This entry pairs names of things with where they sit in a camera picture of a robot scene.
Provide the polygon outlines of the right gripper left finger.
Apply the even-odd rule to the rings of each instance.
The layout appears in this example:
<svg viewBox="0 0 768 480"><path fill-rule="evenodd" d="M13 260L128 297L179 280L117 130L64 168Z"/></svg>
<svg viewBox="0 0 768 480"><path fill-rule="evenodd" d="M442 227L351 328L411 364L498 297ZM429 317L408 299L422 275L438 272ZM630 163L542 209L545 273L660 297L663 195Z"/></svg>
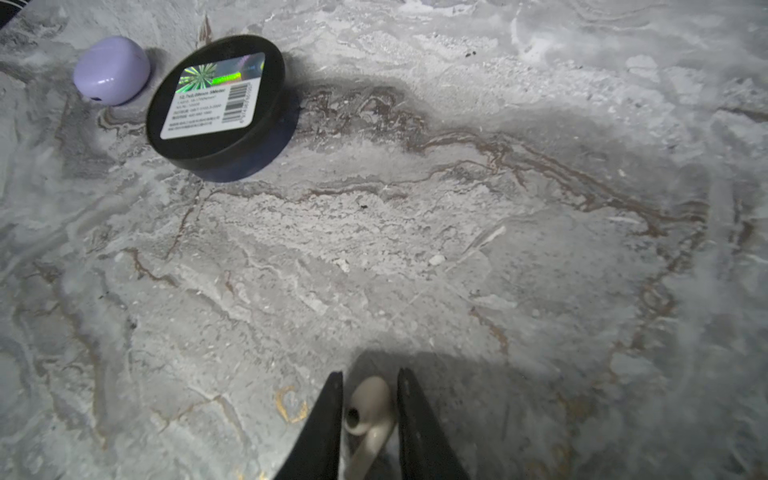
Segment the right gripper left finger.
<svg viewBox="0 0 768 480"><path fill-rule="evenodd" d="M343 402L343 373L335 371L327 377L276 480L338 478Z"/></svg>

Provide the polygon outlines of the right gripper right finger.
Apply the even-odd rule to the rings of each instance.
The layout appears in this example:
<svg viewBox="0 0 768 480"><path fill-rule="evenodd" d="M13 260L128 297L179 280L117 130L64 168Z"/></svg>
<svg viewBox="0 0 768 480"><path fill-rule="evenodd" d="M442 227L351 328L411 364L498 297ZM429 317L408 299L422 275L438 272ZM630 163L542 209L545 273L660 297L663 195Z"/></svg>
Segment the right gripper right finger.
<svg viewBox="0 0 768 480"><path fill-rule="evenodd" d="M403 479L469 479L410 368L398 372L396 408Z"/></svg>

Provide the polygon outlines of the beige earbud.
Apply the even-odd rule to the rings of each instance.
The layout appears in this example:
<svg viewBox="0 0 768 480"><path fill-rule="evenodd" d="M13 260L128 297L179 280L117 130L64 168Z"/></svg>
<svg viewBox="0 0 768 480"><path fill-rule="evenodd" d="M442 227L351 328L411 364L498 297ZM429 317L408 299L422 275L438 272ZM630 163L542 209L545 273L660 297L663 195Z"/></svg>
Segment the beige earbud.
<svg viewBox="0 0 768 480"><path fill-rule="evenodd" d="M388 442L396 414L388 383L380 376L363 380L351 395L344 418L345 430L362 440L347 463L346 479L364 479Z"/></svg>

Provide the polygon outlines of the purple earbud charging case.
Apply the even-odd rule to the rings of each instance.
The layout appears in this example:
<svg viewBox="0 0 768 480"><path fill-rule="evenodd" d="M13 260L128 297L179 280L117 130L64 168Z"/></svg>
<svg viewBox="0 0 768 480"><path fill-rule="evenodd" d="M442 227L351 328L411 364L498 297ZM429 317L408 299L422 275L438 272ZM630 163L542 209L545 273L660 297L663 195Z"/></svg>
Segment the purple earbud charging case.
<svg viewBox="0 0 768 480"><path fill-rule="evenodd" d="M124 36L105 38L83 53L73 71L77 90L90 100L121 105L143 89L151 63L145 50Z"/></svg>

